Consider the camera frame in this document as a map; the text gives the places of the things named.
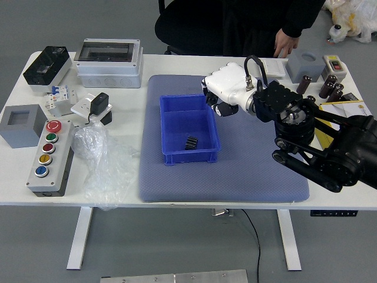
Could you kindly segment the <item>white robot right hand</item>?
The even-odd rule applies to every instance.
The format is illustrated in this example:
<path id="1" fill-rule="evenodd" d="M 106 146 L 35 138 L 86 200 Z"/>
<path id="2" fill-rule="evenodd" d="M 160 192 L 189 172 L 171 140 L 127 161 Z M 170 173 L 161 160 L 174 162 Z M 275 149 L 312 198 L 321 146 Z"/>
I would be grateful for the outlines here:
<path id="1" fill-rule="evenodd" d="M 201 86 L 206 103 L 219 116 L 234 115 L 239 109 L 252 109 L 253 94 L 257 90 L 257 79 L 247 76 L 243 67 L 230 62 L 205 77 Z"/>

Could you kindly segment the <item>person's left hand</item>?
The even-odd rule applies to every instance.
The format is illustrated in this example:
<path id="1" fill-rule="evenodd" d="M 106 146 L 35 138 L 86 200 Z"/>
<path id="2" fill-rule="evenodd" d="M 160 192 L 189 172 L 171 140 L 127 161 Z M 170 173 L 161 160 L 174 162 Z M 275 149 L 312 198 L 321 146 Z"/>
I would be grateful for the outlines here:
<path id="1" fill-rule="evenodd" d="M 286 58 L 297 48 L 299 44 L 299 38 L 294 38 L 286 35 L 282 29 L 280 29 L 275 37 L 275 53 L 274 58 Z"/>

